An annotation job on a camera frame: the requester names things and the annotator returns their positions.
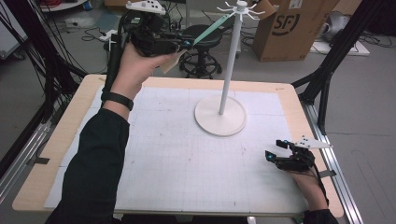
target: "stool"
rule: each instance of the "stool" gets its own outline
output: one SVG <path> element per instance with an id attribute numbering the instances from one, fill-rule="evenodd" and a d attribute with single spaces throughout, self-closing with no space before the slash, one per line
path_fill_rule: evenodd
<path id="1" fill-rule="evenodd" d="M 183 35 L 190 35 L 193 38 L 198 37 L 203 33 L 209 26 L 208 25 L 193 25 L 187 28 Z M 180 63 L 180 70 L 187 72 L 186 78 L 190 76 L 203 77 L 209 76 L 213 79 L 212 74 L 222 72 L 221 65 L 218 61 L 210 56 L 209 50 L 214 48 L 220 43 L 222 34 L 219 29 L 213 31 L 210 35 L 207 35 L 203 40 L 197 43 L 194 48 L 198 50 L 198 53 L 193 53 L 186 56 Z M 192 58 L 198 56 L 197 62 L 193 62 Z"/>

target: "grid paper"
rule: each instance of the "grid paper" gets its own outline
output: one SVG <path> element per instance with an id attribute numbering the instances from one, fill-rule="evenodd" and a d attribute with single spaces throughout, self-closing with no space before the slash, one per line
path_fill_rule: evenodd
<path id="1" fill-rule="evenodd" d="M 64 156 L 45 207 L 54 208 L 61 199 L 64 171 L 77 152 L 82 127 L 100 107 L 102 88 Z M 137 95 L 116 210 L 186 214 L 306 210 L 291 177 L 265 159 L 265 150 L 290 154 L 276 147 L 276 139 L 290 140 L 277 94 L 230 91 L 229 96 L 247 111 L 247 126 L 229 137 L 206 133 L 195 121 L 195 106 L 211 95 L 221 95 L 221 90 L 145 87 Z"/>

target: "black sleeve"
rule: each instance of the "black sleeve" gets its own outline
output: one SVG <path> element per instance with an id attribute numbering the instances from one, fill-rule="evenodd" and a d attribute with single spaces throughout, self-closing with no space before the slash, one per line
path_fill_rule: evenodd
<path id="1" fill-rule="evenodd" d="M 338 221 L 329 209 L 304 213 L 304 224 L 337 224 Z"/>
<path id="2" fill-rule="evenodd" d="M 111 223 L 128 136 L 129 123 L 112 111 L 100 109 L 87 122 L 46 224 Z"/>

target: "human arm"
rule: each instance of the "human arm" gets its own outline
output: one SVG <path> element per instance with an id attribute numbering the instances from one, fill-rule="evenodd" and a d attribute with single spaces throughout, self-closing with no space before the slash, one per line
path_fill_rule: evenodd
<path id="1" fill-rule="evenodd" d="M 133 100 L 153 69 L 172 57 L 144 58 L 127 44 L 111 91 Z M 105 101 L 87 122 L 78 153 L 64 174 L 62 199 L 46 223 L 111 223 L 129 136 L 129 113 L 125 105 Z"/>
<path id="2" fill-rule="evenodd" d="M 303 173 L 290 172 L 302 194 L 308 201 L 308 209 L 304 213 L 304 224 L 335 224 L 337 219 L 327 205 L 326 197 L 321 190 L 315 170 Z"/>

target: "gray floor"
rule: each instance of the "gray floor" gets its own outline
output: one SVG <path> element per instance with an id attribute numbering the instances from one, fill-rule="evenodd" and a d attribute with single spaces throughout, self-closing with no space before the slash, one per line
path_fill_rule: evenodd
<path id="1" fill-rule="evenodd" d="M 69 51 L 92 73 L 106 65 L 103 44 L 84 42 L 83 31 L 63 34 Z M 230 37 L 211 50 L 224 66 Z M 335 145 L 346 182 L 361 212 L 364 223 L 396 222 L 396 161 L 394 150 L 396 124 L 396 49 L 363 44 L 369 57 L 347 56 L 332 79 L 326 128 Z M 252 49 L 242 46 L 235 61 L 233 80 L 291 83 L 315 71 L 324 55 L 310 53 L 304 61 L 259 63 Z M 28 60 L 0 62 L 0 158 L 7 152 L 21 130 L 44 101 L 32 65 Z M 214 75 L 224 79 L 225 72 Z M 157 77 L 184 77 L 178 68 Z M 21 183 L 28 175 L 27 167 L 13 190 L 0 204 L 0 223 L 43 223 L 48 214 L 12 210 L 11 204 Z M 258 223 L 291 223 L 289 219 L 259 218 Z"/>

